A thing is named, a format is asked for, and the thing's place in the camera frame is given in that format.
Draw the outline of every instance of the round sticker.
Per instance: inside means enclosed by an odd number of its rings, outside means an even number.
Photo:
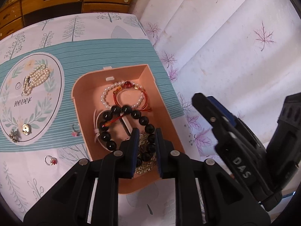
[[[42,65],[49,70],[47,80],[25,95],[23,85],[27,76]],[[17,62],[6,75],[0,89],[0,126],[7,139],[14,143],[12,131],[16,145],[29,145],[42,137],[58,113],[63,92],[63,67],[53,55],[33,53]]]

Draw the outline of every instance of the wooden dresser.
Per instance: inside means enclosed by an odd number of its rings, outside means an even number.
[[[11,0],[0,8],[0,40],[25,26],[76,13],[127,13],[132,0]]]

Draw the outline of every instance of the black beaded bracelet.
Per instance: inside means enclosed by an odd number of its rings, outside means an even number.
[[[146,151],[142,151],[140,152],[140,154],[138,154],[137,157],[137,164],[136,167],[139,167],[142,165],[142,162],[148,162],[151,160],[151,158],[153,157],[154,153],[156,152],[156,146],[155,146],[155,127],[154,125],[149,123],[149,119],[147,118],[147,116],[142,116],[141,115],[141,111],[139,110],[132,110],[132,108],[129,105],[124,105],[122,108],[120,108],[117,105],[112,106],[110,111],[105,111],[102,115],[104,121],[101,121],[99,123],[99,130],[103,131],[100,134],[100,138],[106,142],[106,148],[109,151],[114,151],[117,148],[117,144],[115,143],[115,141],[111,140],[111,135],[108,132],[109,130],[109,126],[106,125],[107,122],[111,121],[113,116],[116,115],[118,117],[120,117],[120,114],[123,113],[124,115],[129,115],[131,114],[131,116],[136,119],[139,120],[139,124],[144,127],[144,130],[148,135],[147,137],[147,141],[148,144],[146,146]]]

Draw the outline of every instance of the red gemstone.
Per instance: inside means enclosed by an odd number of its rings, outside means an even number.
[[[124,86],[125,86],[126,88],[131,88],[131,87],[133,86],[133,84],[132,84],[131,82],[125,82],[125,83],[124,83]]]

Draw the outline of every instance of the orange tray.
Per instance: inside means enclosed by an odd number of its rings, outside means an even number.
[[[106,81],[108,77],[114,77],[114,80]],[[149,66],[142,64],[89,72],[75,82],[71,97],[75,105],[81,133],[91,159],[93,161],[102,159],[109,153],[100,143],[94,143],[94,111],[97,110],[99,113],[104,110],[104,106],[100,101],[100,96],[104,88],[120,81],[132,81],[143,86],[149,96],[149,105],[152,108],[152,112],[142,112],[142,115],[147,116],[150,123],[155,127],[160,127],[164,139],[170,140],[175,149],[184,153],[183,146],[174,128],[171,117],[155,84],[154,76]],[[139,96],[140,92],[138,90],[128,89],[119,94],[119,100],[123,105],[133,105],[137,102]],[[114,104],[113,90],[110,90],[106,95],[106,101],[110,105]],[[144,132],[144,127],[138,123],[138,120],[131,117],[129,117],[128,120],[132,127],[139,128],[140,133]],[[109,132],[112,136],[112,140],[117,143],[117,146],[128,138],[120,122],[116,122],[113,127],[110,127]],[[153,167],[148,173],[142,175],[135,174],[133,179],[120,179],[118,192],[120,194],[135,192],[155,182],[159,178],[157,167]]]

